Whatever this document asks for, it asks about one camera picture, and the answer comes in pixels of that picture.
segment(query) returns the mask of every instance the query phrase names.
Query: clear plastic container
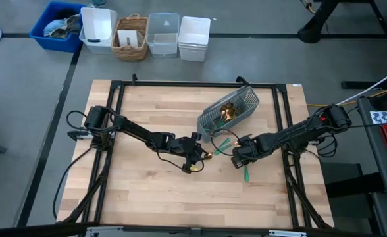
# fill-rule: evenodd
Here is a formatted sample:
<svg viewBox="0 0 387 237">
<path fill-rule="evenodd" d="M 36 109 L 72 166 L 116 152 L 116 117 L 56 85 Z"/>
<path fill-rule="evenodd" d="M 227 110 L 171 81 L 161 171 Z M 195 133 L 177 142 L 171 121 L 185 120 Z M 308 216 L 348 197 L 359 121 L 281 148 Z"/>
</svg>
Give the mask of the clear plastic container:
<svg viewBox="0 0 387 237">
<path fill-rule="evenodd" d="M 177 57 L 179 14 L 152 13 L 148 18 L 147 44 L 154 57 Z"/>
</svg>

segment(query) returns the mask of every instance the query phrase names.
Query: gray floor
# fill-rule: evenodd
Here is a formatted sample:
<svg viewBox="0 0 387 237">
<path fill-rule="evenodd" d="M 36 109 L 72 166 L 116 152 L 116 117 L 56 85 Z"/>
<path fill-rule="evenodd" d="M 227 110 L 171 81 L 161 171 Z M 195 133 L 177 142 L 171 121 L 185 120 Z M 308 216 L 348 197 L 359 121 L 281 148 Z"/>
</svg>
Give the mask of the gray floor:
<svg viewBox="0 0 387 237">
<path fill-rule="evenodd" d="M 46 4 L 46 0 L 2 1 L 0 27 L 7 33 L 27 33 Z M 379 5 L 387 16 L 387 3 Z M 109 0 L 107 6 L 119 16 L 167 11 L 211 18 L 212 33 L 294 34 L 311 18 L 298 0 Z M 366 4 L 340 4 L 328 24 L 331 34 L 382 33 Z M 0 42 L 0 144 L 9 149 L 0 155 L 0 228 L 16 221 L 71 58 L 71 53 L 43 50 L 33 39 L 3 38 Z M 154 59 L 151 55 L 141 62 L 122 62 L 114 56 L 93 55 L 84 46 L 30 225 L 54 223 L 53 195 L 75 146 L 66 135 L 70 128 L 64 115 L 85 107 L 92 80 L 129 80 L 134 72 L 140 80 L 232 82 L 243 76 L 250 82 L 303 84 L 308 103 L 336 103 L 358 92 L 342 90 L 342 80 L 376 81 L 387 75 L 387 41 L 327 39 L 307 45 L 298 39 L 213 38 L 204 63 Z M 352 118 L 356 124 L 361 122 L 356 113 Z M 337 155 L 330 162 L 361 163 L 363 172 L 376 171 L 363 130 L 341 134 L 338 141 Z M 335 221 L 349 228 L 355 220 Z M 353 225 L 352 230 L 367 229 L 360 222 Z"/>
</svg>

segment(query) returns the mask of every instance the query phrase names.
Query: white cable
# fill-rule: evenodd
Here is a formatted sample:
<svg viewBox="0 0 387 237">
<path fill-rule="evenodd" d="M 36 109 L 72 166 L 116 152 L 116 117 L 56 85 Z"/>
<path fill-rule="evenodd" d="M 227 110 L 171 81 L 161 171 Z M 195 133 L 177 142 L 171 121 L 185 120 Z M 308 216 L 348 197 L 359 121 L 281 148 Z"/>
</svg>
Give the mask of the white cable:
<svg viewBox="0 0 387 237">
<path fill-rule="evenodd" d="M 362 95 L 362 94 L 368 92 L 369 90 L 375 88 L 377 85 L 383 83 L 383 81 L 385 81 L 386 79 L 387 79 L 387 76 L 384 77 L 384 79 L 382 79 L 382 80 L 380 80 L 379 82 L 377 82 L 375 85 L 373 85 L 373 86 L 367 88 L 366 90 L 364 90 L 364 91 L 362 91 L 362 92 L 360 92 L 360 93 L 358 93 L 358 94 L 356 94 L 356 95 L 351 96 L 350 98 L 348 98 L 348 99 L 346 99 L 346 100 L 343 100 L 343 101 L 337 103 L 337 105 L 341 105 L 341 104 L 343 104 L 343 103 L 345 103 L 345 102 L 347 102 L 347 101 L 349 101 L 349 100 L 351 100 L 351 99 L 356 98 L 356 97 L 359 96 L 359 95 Z"/>
</svg>

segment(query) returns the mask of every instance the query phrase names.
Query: wicker basket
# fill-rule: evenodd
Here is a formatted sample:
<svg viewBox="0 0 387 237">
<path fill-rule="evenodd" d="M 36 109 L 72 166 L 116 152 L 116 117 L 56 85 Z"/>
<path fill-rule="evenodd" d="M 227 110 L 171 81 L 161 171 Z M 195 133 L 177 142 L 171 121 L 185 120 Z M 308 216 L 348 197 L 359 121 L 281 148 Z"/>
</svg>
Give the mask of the wicker basket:
<svg viewBox="0 0 387 237">
<path fill-rule="evenodd" d="M 120 60 L 139 61 L 147 56 L 148 44 L 145 33 L 147 31 L 148 17 L 140 17 L 138 14 L 131 14 L 129 17 L 121 18 L 116 24 L 113 34 L 112 52 Z M 137 30 L 143 36 L 142 45 L 139 48 L 131 46 L 119 46 L 117 35 L 118 30 Z"/>
</svg>

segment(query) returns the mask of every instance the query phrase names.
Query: black metal frame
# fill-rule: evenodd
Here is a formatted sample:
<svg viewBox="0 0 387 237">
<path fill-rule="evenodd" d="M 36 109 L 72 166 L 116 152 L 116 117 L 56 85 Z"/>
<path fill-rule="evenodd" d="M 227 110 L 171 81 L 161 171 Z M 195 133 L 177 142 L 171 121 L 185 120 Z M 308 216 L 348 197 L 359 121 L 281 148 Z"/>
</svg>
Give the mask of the black metal frame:
<svg viewBox="0 0 387 237">
<path fill-rule="evenodd" d="M 321 30 L 326 20 L 331 15 L 332 11 L 337 7 L 338 3 L 343 2 L 369 3 L 387 38 L 387 23 L 374 0 L 323 0 L 312 19 L 297 33 L 299 39 L 305 43 L 317 43 L 322 38 Z M 341 87 L 343 89 L 366 89 L 374 83 L 375 82 L 343 81 L 341 82 Z M 387 88 L 387 80 L 381 83 L 379 87 Z"/>
<path fill-rule="evenodd" d="M 123 101 L 123 95 L 124 95 L 124 89 L 125 86 L 184 86 L 184 87 L 220 87 L 220 88 L 239 88 L 241 86 L 251 86 L 253 88 L 263 88 L 263 89 L 270 89 L 272 91 L 272 96 L 274 99 L 274 110 L 276 115 L 276 121 L 277 121 L 277 128 L 278 130 L 283 129 L 282 125 L 282 117 L 280 112 L 280 103 L 278 100 L 278 93 L 280 92 L 282 94 L 283 102 L 284 102 L 284 109 L 286 112 L 286 118 L 288 121 L 288 126 L 292 125 L 292 116 L 290 111 L 290 106 L 288 104 L 288 96 L 287 96 L 287 89 L 285 84 L 250 84 L 246 82 L 242 77 L 238 77 L 236 79 L 236 83 L 219 83 L 219 82 L 159 82 L 159 81 L 138 81 L 135 74 L 132 75 L 131 81 L 112 81 L 111 87 L 109 91 L 109 96 L 107 98 L 107 106 L 110 107 L 113 101 L 113 95 L 115 93 L 115 90 L 117 88 L 119 89 L 119 95 L 118 95 L 118 101 L 116 105 L 116 113 L 120 113 L 120 109 L 122 107 L 122 101 Z M 115 139 L 112 139 L 111 149 L 107 151 L 107 156 L 105 160 L 105 165 L 108 165 L 107 167 L 107 176 L 109 173 L 109 165 L 111 164 L 111 157 L 113 154 L 113 146 L 114 146 Z M 288 154 L 286 151 L 282 151 L 282 158 L 283 158 L 283 166 L 284 170 L 290 169 L 290 164 L 288 161 Z M 95 160 L 93 164 L 93 168 L 91 171 L 91 177 L 90 177 L 90 184 L 89 188 L 93 187 L 93 184 L 97 178 L 98 168 L 101 160 L 101 151 L 97 151 L 95 154 Z M 303 183 L 303 176 L 301 173 L 300 168 L 300 162 L 299 162 L 299 155 L 294 155 L 294 166 L 296 169 L 296 176 L 297 176 L 297 182 L 301 189 L 304 191 L 304 183 Z M 97 201 L 97 207 L 95 208 L 95 216 L 94 216 L 94 222 L 99 223 L 101 219 L 101 212 L 103 209 L 103 201 L 105 197 L 105 190 L 107 185 L 107 176 L 104 179 L 104 182 L 102 183 L 98 195 L 98 201 Z M 296 210 L 296 202 L 294 199 L 294 192 L 292 190 L 292 187 L 288 184 L 287 181 L 287 174 L 286 174 L 286 185 L 287 185 L 287 191 L 288 191 L 288 200 L 290 205 L 290 212 L 292 216 L 292 226 L 293 228 L 299 227 L 299 221 L 297 217 L 297 210 Z M 82 222 L 88 221 L 88 215 L 90 213 L 90 206 L 87 205 L 87 207 L 84 209 L 84 212 L 82 214 Z M 311 227 L 311 221 L 308 212 L 303 208 L 303 216 L 305 218 L 305 226 Z M 209 232 L 216 232 L 221 234 L 268 234 L 269 230 L 267 229 L 233 229 L 233 228 L 173 228 L 173 227 L 151 227 L 151 226 L 137 226 L 135 229 L 132 227 L 132 230 L 130 230 L 131 227 L 124 226 L 124 230 L 126 231 L 152 231 L 154 232 L 170 232 L 170 233 L 189 233 L 189 234 L 203 234 L 204 231 Z"/>
</svg>

